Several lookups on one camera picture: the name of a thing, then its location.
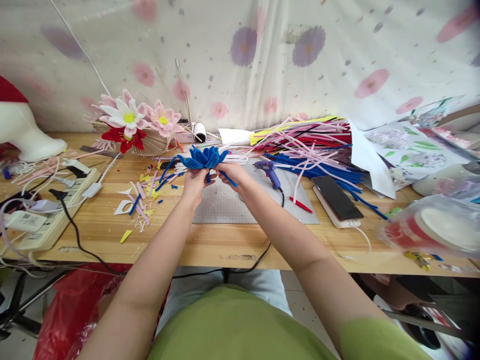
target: hand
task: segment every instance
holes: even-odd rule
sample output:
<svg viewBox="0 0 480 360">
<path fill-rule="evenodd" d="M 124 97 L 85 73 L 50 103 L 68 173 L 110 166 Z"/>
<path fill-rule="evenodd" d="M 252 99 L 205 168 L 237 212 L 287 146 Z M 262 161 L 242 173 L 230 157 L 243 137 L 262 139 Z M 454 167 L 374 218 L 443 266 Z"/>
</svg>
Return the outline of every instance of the hand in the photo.
<svg viewBox="0 0 480 360">
<path fill-rule="evenodd" d="M 202 191 L 207 186 L 215 183 L 215 180 L 212 180 L 211 183 L 208 183 L 205 180 L 205 176 L 210 172 L 210 169 L 200 169 L 200 170 L 188 170 L 185 174 L 185 182 L 183 186 L 182 199 L 192 202 L 193 206 L 196 208 L 200 205 L 202 201 Z M 215 179 L 216 174 L 210 175 L 210 179 Z"/>
<path fill-rule="evenodd" d="M 216 171 L 216 174 L 221 179 L 222 183 L 228 184 L 233 189 L 233 191 L 237 193 L 241 191 L 242 187 L 253 181 L 250 175 L 237 163 L 222 162 L 215 166 L 213 169 Z M 230 182 L 220 171 L 225 172 L 225 174 L 234 182 L 236 182 L 238 186 L 232 186 L 232 184 L 230 184 Z"/>
</svg>

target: red plastic bag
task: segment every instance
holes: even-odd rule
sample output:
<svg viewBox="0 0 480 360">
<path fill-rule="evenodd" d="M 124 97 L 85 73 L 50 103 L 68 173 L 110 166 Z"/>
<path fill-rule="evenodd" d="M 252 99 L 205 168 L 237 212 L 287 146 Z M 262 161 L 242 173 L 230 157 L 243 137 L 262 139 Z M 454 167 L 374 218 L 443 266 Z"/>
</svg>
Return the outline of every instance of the red plastic bag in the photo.
<svg viewBox="0 0 480 360">
<path fill-rule="evenodd" d="M 118 272 L 128 271 L 131 266 L 110 265 Z M 82 268 L 105 271 L 99 263 Z M 82 270 L 72 271 L 59 280 L 54 285 L 57 293 L 45 314 L 33 360 L 76 358 L 97 324 L 99 301 L 115 290 L 122 280 L 123 277 Z"/>
</svg>

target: person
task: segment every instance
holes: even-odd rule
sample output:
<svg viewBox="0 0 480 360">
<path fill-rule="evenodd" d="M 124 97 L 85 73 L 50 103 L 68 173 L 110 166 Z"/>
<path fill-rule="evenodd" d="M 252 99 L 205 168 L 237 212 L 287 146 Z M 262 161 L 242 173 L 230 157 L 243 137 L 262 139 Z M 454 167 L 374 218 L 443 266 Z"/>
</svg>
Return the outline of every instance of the person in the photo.
<svg viewBox="0 0 480 360">
<path fill-rule="evenodd" d="M 241 166 L 220 163 L 214 170 L 211 178 L 219 177 L 240 195 L 295 272 L 344 359 L 430 359 L 365 295 L 322 241 Z M 194 272 L 177 268 L 177 263 L 190 230 L 187 224 L 208 186 L 208 171 L 187 172 L 179 202 L 124 278 L 79 360 L 335 359 L 320 339 L 292 318 L 278 270 L 231 273 L 228 281 L 232 278 L 243 286 L 223 284 L 220 271 L 172 280 L 173 275 Z"/>
</svg>

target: plastic bag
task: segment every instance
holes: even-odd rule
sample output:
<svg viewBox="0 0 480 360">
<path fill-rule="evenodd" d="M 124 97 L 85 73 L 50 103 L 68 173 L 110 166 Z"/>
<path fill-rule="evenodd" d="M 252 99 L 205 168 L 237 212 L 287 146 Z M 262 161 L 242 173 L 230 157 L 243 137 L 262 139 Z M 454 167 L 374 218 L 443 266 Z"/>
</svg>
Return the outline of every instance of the plastic bag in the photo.
<svg viewBox="0 0 480 360">
<path fill-rule="evenodd" d="M 480 259 L 480 205 L 427 196 L 390 217 L 379 238 L 403 252 Z"/>
<path fill-rule="evenodd" d="M 112 264 L 112 269 L 124 272 L 130 264 Z M 104 272 L 99 263 L 83 269 Z M 55 298 L 43 319 L 33 360 L 75 359 L 99 318 L 99 301 L 111 294 L 123 280 L 105 273 L 75 270 L 58 281 Z"/>
</svg>

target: blue glue gun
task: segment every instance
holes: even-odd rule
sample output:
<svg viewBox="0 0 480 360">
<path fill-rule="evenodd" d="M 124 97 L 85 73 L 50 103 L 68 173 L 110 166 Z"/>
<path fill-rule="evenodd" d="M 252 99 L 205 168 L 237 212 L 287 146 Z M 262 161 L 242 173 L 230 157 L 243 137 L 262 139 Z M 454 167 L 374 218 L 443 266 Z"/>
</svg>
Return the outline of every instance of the blue glue gun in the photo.
<svg viewBox="0 0 480 360">
<path fill-rule="evenodd" d="M 265 172 L 266 176 L 271 181 L 272 188 L 278 189 L 280 187 L 280 180 L 275 173 L 277 167 L 275 166 L 274 161 L 257 161 L 253 166 L 257 169 L 262 169 Z"/>
</svg>

